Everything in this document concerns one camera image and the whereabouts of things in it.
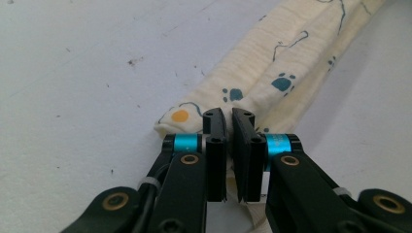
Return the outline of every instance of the fabric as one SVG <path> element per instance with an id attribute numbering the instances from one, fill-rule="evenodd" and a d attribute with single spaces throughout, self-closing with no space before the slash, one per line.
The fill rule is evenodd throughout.
<path id="1" fill-rule="evenodd" d="M 202 113 L 256 115 L 256 131 L 289 133 L 327 74 L 385 0 L 289 0 L 261 19 L 203 82 L 155 124 L 166 133 L 201 132 Z M 248 205 L 255 232 L 271 232 L 264 205 Z"/>

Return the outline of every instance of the dark speck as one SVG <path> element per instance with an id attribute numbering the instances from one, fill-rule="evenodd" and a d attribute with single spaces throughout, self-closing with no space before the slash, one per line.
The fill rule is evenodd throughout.
<path id="1" fill-rule="evenodd" d="M 135 66 L 137 63 L 143 61 L 144 59 L 145 59 L 145 57 L 144 57 L 144 56 L 141 56 L 141 57 L 138 58 L 138 59 L 131 59 L 131 60 L 129 60 L 129 61 L 127 62 L 127 64 L 129 64 L 129 65 L 131 65 L 131 66 Z"/>

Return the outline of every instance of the table surface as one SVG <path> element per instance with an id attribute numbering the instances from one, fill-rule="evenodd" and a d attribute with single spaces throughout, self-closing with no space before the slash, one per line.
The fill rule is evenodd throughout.
<path id="1" fill-rule="evenodd" d="M 154 122 L 279 1 L 0 3 L 0 232 L 58 232 L 101 191 L 135 187 L 160 152 Z M 412 2 L 387 1 L 295 133 L 357 198 L 412 200 Z M 209 203 L 207 232 L 248 232 Z"/>

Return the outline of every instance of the blue paw print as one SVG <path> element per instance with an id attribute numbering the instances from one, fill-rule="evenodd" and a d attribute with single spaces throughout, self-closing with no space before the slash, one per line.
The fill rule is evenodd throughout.
<path id="1" fill-rule="evenodd" d="M 292 85 L 292 81 L 296 79 L 295 75 L 289 75 L 288 78 L 285 78 L 285 73 L 281 73 L 279 74 L 279 78 L 277 78 L 274 82 L 272 82 L 272 85 L 275 86 L 276 88 L 278 88 L 280 91 L 286 91 L 288 90 L 291 85 Z"/>
<path id="2" fill-rule="evenodd" d="M 329 66 L 330 66 L 329 70 L 327 70 L 328 72 L 333 68 L 335 62 L 336 62 L 336 57 L 335 56 L 333 56 L 332 59 L 327 62 L 327 64 L 329 64 Z"/>
<path id="3" fill-rule="evenodd" d="M 233 89 L 231 89 L 230 91 L 228 91 L 226 88 L 224 88 L 224 89 L 222 90 L 222 92 L 223 92 L 224 94 L 228 94 L 228 95 L 229 95 L 229 96 L 228 96 L 228 99 L 227 99 L 227 97 L 224 97 L 224 98 L 223 98 L 224 102 L 227 102 L 228 100 L 230 100 L 230 101 L 237 101 L 237 100 L 243 99 L 243 93 L 242 93 L 242 90 L 240 90 L 240 89 L 233 88 Z"/>

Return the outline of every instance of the orange dot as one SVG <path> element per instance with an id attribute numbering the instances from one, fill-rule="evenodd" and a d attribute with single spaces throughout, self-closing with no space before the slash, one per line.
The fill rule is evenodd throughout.
<path id="1" fill-rule="evenodd" d="M 186 110 L 180 110 L 172 115 L 173 121 L 185 122 L 189 118 L 189 113 Z"/>

